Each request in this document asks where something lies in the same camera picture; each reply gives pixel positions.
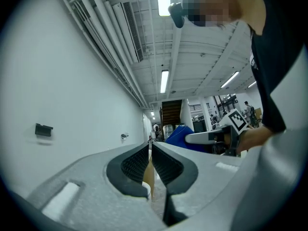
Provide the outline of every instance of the black shirt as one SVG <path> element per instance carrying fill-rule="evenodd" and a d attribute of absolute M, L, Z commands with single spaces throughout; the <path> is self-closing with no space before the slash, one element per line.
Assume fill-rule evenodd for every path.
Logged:
<path fill-rule="evenodd" d="M 285 13 L 279 0 L 264 0 L 264 3 L 266 21 L 262 35 L 253 33 L 252 36 L 251 48 L 256 62 L 252 71 L 262 100 L 262 123 L 274 132 L 281 132 L 285 124 L 270 94 L 292 67 L 303 40 L 294 18 Z"/>

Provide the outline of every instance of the black wall mount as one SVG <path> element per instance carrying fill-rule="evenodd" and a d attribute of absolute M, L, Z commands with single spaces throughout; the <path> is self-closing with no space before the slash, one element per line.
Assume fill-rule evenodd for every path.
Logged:
<path fill-rule="evenodd" d="M 53 127 L 48 127 L 48 126 L 37 123 L 35 125 L 35 134 L 50 137 L 52 129 Z"/>

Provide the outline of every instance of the staircase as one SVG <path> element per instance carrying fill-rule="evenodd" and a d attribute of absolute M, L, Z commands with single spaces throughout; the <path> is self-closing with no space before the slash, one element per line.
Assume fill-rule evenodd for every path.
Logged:
<path fill-rule="evenodd" d="M 162 128 L 165 125 L 180 124 L 181 106 L 182 100 L 162 102 L 162 108 L 159 111 Z"/>

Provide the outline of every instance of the person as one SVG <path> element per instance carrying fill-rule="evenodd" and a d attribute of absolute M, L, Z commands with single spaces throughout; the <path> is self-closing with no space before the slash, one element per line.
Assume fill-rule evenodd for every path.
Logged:
<path fill-rule="evenodd" d="M 155 123 L 155 125 L 153 126 L 154 132 L 155 132 L 155 138 L 157 139 L 158 135 L 159 135 L 159 126 Z"/>
<path fill-rule="evenodd" d="M 254 127 L 255 126 L 255 118 L 254 118 L 254 108 L 248 104 L 247 101 L 245 101 L 245 105 L 247 106 L 245 115 L 248 118 L 248 123 Z"/>
<path fill-rule="evenodd" d="M 275 133 L 285 130 L 283 119 L 270 94 L 287 74 L 304 47 L 303 30 L 295 18 L 303 18 L 304 0 L 183 0 L 182 16 L 197 26 L 224 27 L 240 20 L 251 31 L 255 64 L 254 78 L 263 106 L 263 126 L 240 135 L 237 153 L 263 145 Z M 175 24 L 181 27 L 179 20 Z"/>
<path fill-rule="evenodd" d="M 217 117 L 215 115 L 213 115 L 213 114 L 211 114 L 211 122 L 212 122 L 212 125 L 214 123 L 217 123 Z"/>

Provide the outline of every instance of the floor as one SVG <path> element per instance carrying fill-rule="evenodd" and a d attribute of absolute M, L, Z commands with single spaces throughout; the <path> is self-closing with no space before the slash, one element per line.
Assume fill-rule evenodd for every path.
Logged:
<path fill-rule="evenodd" d="M 149 143 L 149 150 L 152 150 L 152 142 Z M 154 169 L 154 191 L 153 191 L 151 207 L 153 211 L 161 219 L 163 219 L 164 215 L 165 201 L 166 201 L 166 187 L 160 180 L 159 175 Z"/>

